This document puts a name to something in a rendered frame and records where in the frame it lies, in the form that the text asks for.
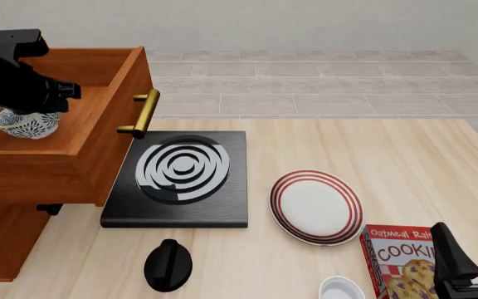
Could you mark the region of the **wooden cabinet drawer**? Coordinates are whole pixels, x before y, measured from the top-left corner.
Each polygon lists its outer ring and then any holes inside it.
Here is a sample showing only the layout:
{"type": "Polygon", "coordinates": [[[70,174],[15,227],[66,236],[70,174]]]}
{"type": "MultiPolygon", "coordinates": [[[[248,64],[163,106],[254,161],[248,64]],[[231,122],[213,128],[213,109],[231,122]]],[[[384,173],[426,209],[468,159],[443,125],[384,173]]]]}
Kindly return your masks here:
{"type": "Polygon", "coordinates": [[[145,50],[51,49],[26,63],[79,84],[82,97],[43,139],[0,131],[0,203],[102,206],[133,139],[116,130],[136,124],[143,104],[133,97],[153,88],[145,50]]]}

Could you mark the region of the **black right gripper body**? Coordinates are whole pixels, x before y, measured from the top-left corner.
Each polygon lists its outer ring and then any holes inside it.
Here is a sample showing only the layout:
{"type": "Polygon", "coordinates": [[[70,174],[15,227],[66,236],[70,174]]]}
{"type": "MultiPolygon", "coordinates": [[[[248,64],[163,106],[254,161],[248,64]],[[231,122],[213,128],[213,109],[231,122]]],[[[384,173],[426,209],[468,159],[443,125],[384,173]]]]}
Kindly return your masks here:
{"type": "Polygon", "coordinates": [[[467,279],[435,281],[439,299],[478,299],[478,283],[467,279]]]}

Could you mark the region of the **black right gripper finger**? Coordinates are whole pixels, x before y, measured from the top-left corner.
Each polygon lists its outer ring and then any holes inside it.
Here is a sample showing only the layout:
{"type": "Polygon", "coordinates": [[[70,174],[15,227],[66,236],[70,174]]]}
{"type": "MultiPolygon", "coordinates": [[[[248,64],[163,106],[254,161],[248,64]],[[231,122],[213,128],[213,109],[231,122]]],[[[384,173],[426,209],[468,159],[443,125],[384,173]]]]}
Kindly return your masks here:
{"type": "Polygon", "coordinates": [[[443,288],[447,282],[457,286],[469,286],[478,278],[478,266],[467,256],[445,223],[431,227],[435,249],[435,288],[443,288]]]}

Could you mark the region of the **wooden cabinet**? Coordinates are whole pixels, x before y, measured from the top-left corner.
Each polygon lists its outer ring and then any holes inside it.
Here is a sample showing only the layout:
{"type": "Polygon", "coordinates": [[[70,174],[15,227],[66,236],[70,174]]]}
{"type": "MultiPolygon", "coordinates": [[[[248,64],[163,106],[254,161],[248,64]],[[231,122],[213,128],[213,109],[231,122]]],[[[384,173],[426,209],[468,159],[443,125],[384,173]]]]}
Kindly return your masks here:
{"type": "Polygon", "coordinates": [[[18,276],[50,217],[35,204],[0,204],[0,282],[18,276]]]}

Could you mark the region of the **blue-white patterned bowl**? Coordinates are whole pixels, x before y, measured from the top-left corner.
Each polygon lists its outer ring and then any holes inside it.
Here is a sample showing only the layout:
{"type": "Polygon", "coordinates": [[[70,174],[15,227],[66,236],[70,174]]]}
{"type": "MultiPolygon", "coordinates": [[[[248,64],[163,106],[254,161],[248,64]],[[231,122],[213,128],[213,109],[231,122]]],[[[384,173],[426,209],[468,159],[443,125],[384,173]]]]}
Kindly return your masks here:
{"type": "Polygon", "coordinates": [[[19,115],[9,109],[0,111],[0,130],[18,139],[43,139],[57,129],[61,113],[19,115]]]}

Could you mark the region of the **flat black stove plate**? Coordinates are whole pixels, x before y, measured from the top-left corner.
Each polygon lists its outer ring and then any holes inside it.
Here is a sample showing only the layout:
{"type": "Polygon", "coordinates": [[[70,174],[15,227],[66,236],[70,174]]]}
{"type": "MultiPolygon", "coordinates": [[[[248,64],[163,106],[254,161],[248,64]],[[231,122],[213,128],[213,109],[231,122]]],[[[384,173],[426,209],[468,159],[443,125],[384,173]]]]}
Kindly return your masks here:
{"type": "Polygon", "coordinates": [[[129,147],[103,228],[247,228],[245,131],[150,131],[129,147]]]}

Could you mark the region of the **round black stove knob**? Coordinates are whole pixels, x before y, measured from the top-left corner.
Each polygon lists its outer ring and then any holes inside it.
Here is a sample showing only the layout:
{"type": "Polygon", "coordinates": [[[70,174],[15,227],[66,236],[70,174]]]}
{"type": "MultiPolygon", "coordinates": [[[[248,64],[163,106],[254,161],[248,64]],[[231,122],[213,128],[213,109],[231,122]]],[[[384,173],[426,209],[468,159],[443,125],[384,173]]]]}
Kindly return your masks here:
{"type": "Polygon", "coordinates": [[[146,258],[144,278],[155,291],[178,290],[191,276],[190,252],[174,239],[164,239],[146,258]]]}

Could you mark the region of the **small white bowl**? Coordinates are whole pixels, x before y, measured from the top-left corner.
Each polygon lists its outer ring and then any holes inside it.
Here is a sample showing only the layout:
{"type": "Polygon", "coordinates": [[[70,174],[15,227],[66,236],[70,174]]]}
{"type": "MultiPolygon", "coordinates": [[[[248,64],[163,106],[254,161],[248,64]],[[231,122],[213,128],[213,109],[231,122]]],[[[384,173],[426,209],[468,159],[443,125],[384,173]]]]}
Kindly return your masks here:
{"type": "Polygon", "coordinates": [[[319,299],[366,299],[359,286],[349,278],[332,276],[319,286],[319,299]]]}

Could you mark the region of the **white plate with red rings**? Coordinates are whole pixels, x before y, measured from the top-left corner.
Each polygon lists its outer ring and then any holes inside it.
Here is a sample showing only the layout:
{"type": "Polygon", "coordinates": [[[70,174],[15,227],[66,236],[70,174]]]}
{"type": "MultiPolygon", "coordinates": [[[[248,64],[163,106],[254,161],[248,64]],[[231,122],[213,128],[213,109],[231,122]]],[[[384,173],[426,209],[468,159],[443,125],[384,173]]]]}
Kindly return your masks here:
{"type": "Polygon", "coordinates": [[[358,236],[364,206],[345,181],[317,169],[280,176],[269,192],[269,210],[293,238],[315,246],[337,246],[358,236]]]}

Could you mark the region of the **red cookie box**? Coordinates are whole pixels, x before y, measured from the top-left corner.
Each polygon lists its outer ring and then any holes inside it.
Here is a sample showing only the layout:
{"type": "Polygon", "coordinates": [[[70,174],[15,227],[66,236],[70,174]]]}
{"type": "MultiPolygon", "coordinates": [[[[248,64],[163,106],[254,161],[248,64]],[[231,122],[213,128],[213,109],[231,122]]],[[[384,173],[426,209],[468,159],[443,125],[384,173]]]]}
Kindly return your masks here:
{"type": "Polygon", "coordinates": [[[377,299],[439,299],[430,228],[368,224],[359,241],[377,299]]]}

